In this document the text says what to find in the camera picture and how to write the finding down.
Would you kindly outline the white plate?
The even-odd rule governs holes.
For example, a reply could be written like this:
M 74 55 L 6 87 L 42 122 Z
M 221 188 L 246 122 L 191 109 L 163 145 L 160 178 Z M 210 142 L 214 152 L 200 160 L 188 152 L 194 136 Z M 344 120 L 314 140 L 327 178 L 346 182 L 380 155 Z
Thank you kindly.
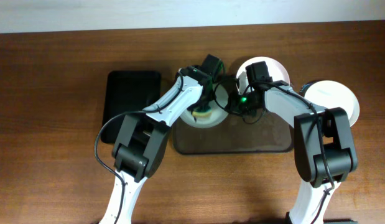
M 342 83 L 332 80 L 313 81 L 303 85 L 300 94 L 312 103 L 328 109 L 343 108 L 347 113 L 350 126 L 353 126 L 359 118 L 359 101 L 356 95 Z
M 228 94 L 222 85 L 216 90 L 216 100 L 222 107 L 227 105 Z M 210 107 L 210 110 L 206 112 L 204 117 L 194 117 L 190 111 L 185 110 L 180 115 L 180 119 L 189 126 L 204 129 L 220 124 L 227 117 L 228 113 L 221 109 L 214 100 L 210 101 L 208 106 Z
M 277 60 L 270 57 L 253 57 L 245 61 L 236 73 L 236 78 L 239 80 L 238 93 L 243 94 L 244 90 L 248 86 L 248 78 L 246 74 L 246 67 L 256 62 L 265 62 L 268 68 L 269 76 L 272 77 L 273 81 L 284 81 L 290 85 L 289 74 L 285 67 Z

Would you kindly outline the green yellow sponge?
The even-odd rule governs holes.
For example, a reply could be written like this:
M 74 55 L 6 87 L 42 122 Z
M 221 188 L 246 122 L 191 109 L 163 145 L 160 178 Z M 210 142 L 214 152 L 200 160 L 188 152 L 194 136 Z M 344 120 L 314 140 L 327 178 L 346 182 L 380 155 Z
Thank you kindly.
M 195 121 L 198 119 L 208 119 L 210 118 L 211 114 L 212 108 L 209 105 L 200 106 L 192 111 L 192 116 Z

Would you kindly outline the brown serving tray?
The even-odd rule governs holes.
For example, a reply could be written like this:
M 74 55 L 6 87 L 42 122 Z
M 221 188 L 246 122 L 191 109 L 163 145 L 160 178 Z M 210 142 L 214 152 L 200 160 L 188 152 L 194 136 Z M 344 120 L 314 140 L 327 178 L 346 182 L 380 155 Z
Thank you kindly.
M 236 90 L 233 77 L 221 77 L 213 85 L 222 85 L 229 95 Z M 228 114 L 211 128 L 194 128 L 180 118 L 173 125 L 172 140 L 176 151 L 193 154 L 283 153 L 293 148 L 293 130 L 282 118 L 265 111 L 257 116 Z

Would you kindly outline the black plastic tray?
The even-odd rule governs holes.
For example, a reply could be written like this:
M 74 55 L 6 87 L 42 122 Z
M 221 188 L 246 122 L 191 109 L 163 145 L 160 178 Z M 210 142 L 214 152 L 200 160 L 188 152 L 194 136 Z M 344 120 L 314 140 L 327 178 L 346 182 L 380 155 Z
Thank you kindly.
M 161 74 L 157 71 L 112 71 L 108 74 L 103 120 L 125 111 L 140 111 L 160 98 Z

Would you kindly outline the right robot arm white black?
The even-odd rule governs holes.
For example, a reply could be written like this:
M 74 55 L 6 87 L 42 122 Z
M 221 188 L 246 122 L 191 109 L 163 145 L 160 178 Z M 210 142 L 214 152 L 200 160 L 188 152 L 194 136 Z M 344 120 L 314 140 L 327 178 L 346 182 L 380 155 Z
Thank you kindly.
M 274 80 L 264 61 L 246 66 L 233 80 L 239 93 L 229 100 L 229 109 L 243 115 L 262 109 L 294 130 L 294 161 L 301 183 L 285 222 L 323 223 L 335 190 L 358 166 L 348 113 L 317 105 L 289 83 Z

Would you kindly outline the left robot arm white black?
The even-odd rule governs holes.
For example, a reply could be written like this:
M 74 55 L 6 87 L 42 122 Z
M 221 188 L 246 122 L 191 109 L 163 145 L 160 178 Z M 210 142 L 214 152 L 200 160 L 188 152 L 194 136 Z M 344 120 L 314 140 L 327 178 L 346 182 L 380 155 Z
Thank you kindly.
M 193 111 L 213 99 L 213 84 L 225 72 L 221 59 L 207 55 L 201 65 L 177 71 L 173 87 L 159 100 L 139 111 L 125 111 L 103 126 L 122 119 L 112 149 L 114 167 L 100 161 L 115 176 L 113 191 L 101 223 L 130 223 L 144 182 L 152 177 L 165 154 L 172 125 L 185 111 Z

